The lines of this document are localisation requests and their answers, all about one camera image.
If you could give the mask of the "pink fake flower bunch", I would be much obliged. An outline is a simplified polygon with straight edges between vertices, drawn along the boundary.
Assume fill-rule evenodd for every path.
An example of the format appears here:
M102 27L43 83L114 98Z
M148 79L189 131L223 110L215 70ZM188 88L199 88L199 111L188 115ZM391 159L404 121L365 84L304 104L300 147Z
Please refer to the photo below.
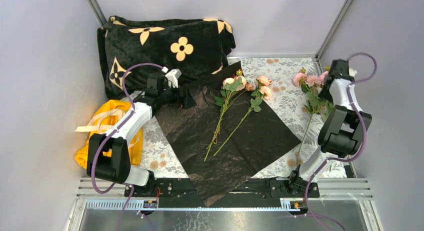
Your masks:
M311 122L314 115L319 115L321 119L325 122L330 115L330 112L334 108L332 101L328 101L323 97L319 97L319 94L324 89L324 82L329 74L330 68L326 67L325 71L319 76L306 74L306 69L301 68L300 72L297 73L293 78L293 83L296 87L300 88L301 91L306 94L307 101L303 107L308 113L308 122L305 128L304 135L301 139L301 144L298 148L296 155L296 165L301 164L300 153L302 151L302 146L309 132Z

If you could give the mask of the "pink fake rose stem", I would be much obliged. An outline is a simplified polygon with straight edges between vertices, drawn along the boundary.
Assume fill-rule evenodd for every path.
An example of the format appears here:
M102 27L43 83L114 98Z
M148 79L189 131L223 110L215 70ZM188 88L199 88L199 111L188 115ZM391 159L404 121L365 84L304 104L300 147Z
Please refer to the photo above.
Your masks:
M209 145L206 148L206 154L203 159L205 162L210 154L210 151L213 145L218 143L218 136L221 132L221 125L223 122L223 117L233 104L235 99L240 96L245 91L245 86L247 84L247 80L244 76L244 73L241 69L238 69L232 77L225 78L222 82L222 87L219 91L220 96L215 96L215 105L220 107L220 114L218 118L218 122L216 128L213 132L212 139Z
M228 135L223 144L221 144L218 150L213 154L214 156L216 156L223 149L223 147L227 144L230 138L239 129L244 120L249 116L249 114L252 112L260 112L262 110L261 104L265 100L270 100L272 98L273 92L270 88L272 83L273 81L264 75L260 75L256 78L256 84L247 81L247 84L245 86L245 92L250 92L249 107L245 115L240 119L237 126L234 128L234 130Z

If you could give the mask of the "black wrapping paper sheet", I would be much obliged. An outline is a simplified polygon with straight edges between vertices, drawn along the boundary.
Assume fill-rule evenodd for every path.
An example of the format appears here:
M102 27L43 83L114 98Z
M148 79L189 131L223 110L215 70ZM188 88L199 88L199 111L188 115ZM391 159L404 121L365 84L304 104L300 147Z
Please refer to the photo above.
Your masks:
M249 111L251 94L237 96L220 114L222 82L240 62L188 84L194 106L164 105L156 119L205 206L223 198L299 145L300 140L265 102Z

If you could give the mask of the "green leafy fake sprig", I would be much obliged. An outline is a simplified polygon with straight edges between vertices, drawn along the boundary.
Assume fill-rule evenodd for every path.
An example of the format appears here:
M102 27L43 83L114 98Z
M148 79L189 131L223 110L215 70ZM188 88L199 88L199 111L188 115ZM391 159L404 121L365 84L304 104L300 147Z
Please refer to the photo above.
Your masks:
M230 90L220 90L220 96L215 96L215 105L219 107L219 116L216 128L213 132L212 139L207 146L207 151L209 152L213 145L218 143L218 136L221 132L221 125L223 121L223 117L226 114L227 110L230 106L235 102L235 100L245 92L245 89L241 89L239 91L230 91Z

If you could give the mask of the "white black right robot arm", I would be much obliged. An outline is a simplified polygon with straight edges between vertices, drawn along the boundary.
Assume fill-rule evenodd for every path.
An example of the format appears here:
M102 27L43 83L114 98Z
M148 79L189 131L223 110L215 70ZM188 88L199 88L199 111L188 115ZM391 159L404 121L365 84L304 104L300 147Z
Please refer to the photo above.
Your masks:
M364 112L355 95L355 74L347 60L335 59L328 71L319 77L301 72L296 85L307 95L305 107L312 118L323 118L316 151L290 173L286 184L292 197L312 194L317 179L335 161L355 157L364 143L372 115Z

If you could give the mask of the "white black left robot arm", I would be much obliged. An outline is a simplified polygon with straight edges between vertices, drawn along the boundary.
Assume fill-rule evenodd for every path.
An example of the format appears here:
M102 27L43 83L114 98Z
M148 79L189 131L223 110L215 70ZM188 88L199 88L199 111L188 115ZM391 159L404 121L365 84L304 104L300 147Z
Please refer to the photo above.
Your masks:
M161 106L177 105L189 109L195 105L187 85L178 84L181 74L179 69L172 69L165 75L149 75L147 87L130 103L126 114L104 134L96 133L89 138L86 165L89 177L135 185L144 197L154 193L154 174L131 164L130 143Z

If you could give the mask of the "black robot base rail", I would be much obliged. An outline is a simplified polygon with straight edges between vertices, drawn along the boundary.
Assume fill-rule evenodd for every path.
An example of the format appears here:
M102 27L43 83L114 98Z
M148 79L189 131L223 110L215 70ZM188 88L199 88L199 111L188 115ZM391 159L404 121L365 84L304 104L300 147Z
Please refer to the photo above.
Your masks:
M280 208L281 200L320 197L315 182L301 178L251 178L236 187L206 183L196 187L188 178L157 178L146 186L127 185L125 197L152 198L160 208Z

